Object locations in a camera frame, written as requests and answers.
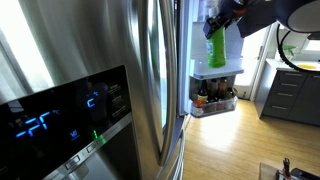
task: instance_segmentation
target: refrigerator shelf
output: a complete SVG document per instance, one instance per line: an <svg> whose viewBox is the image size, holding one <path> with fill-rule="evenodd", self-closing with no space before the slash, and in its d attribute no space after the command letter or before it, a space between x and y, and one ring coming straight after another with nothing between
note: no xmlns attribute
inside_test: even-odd
<svg viewBox="0 0 320 180"><path fill-rule="evenodd" d="M238 97L235 96L232 99L219 101L219 102L207 103L207 104L203 105L202 113L199 113L199 109L196 109L193 106L192 100L189 100L189 102L191 103L191 115L193 117L200 118L200 117L205 117L205 116L210 116L210 115L214 115L214 114L219 114L219 113L235 110L237 102L238 102Z"/></svg>
<svg viewBox="0 0 320 180"><path fill-rule="evenodd" d="M190 63L190 76L199 80L235 76L244 72L241 64L242 59L229 59L224 67L209 68L206 60L192 59Z"/></svg>

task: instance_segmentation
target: green bottle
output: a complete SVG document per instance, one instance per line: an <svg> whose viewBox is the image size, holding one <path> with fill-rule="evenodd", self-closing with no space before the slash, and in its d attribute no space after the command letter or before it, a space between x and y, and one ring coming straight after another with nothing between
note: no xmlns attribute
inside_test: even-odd
<svg viewBox="0 0 320 180"><path fill-rule="evenodd" d="M226 65L225 28L221 27L207 39L207 57L210 68L219 68Z"/></svg>

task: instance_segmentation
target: black cable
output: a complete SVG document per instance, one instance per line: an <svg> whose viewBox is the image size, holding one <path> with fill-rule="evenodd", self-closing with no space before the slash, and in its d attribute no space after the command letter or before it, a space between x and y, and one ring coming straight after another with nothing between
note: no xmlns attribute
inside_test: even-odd
<svg viewBox="0 0 320 180"><path fill-rule="evenodd" d="M282 38L280 44L283 45L283 41L287 38L287 36L291 33L291 31L288 31Z"/></svg>
<svg viewBox="0 0 320 180"><path fill-rule="evenodd" d="M283 52L282 46L283 46L284 40L287 38L287 36L290 34L291 31L288 31L284 35L284 37L282 38L281 42L279 43L279 29L280 29L280 24L278 25L278 28L277 28L277 38L276 39L277 39L277 44L278 44L278 52L280 54L281 59L284 61L284 63L286 63L289 67L291 67L292 69L299 71L299 72L320 74L320 71L312 71L312 70L300 68L287 59L286 55Z"/></svg>
<svg viewBox="0 0 320 180"><path fill-rule="evenodd" d="M280 43L279 43L279 29L280 29L280 24L278 24L278 27L277 27L277 45L279 46Z"/></svg>

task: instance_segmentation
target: cabinet drawer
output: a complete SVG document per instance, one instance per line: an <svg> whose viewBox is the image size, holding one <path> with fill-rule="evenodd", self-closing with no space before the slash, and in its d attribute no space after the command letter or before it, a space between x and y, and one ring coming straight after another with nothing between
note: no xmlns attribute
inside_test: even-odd
<svg viewBox="0 0 320 180"><path fill-rule="evenodd" d="M272 91L291 91L299 92L303 82L289 82L289 81L279 81L275 80L272 85Z"/></svg>
<svg viewBox="0 0 320 180"><path fill-rule="evenodd" d="M297 92L291 91L272 91L270 92L267 103L291 106L296 100L297 95Z"/></svg>
<svg viewBox="0 0 320 180"><path fill-rule="evenodd" d="M288 82L303 82L307 74L300 72L279 71L279 80Z"/></svg>
<svg viewBox="0 0 320 180"><path fill-rule="evenodd" d="M266 104L263 114L267 116L286 119L290 113L291 106Z"/></svg>

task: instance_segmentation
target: green light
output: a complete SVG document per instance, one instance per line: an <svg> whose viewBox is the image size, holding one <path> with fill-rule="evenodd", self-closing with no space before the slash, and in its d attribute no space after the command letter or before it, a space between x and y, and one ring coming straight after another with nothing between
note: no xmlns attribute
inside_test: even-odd
<svg viewBox="0 0 320 180"><path fill-rule="evenodd" d="M103 136L101 136L101 137L102 137L102 138L101 138L101 143L102 143L102 144L107 143L106 139L105 139Z"/></svg>
<svg viewBox="0 0 320 180"><path fill-rule="evenodd" d="M96 139L98 138L98 135L97 135L96 130L93 130L93 135L94 135L94 137L95 137Z"/></svg>

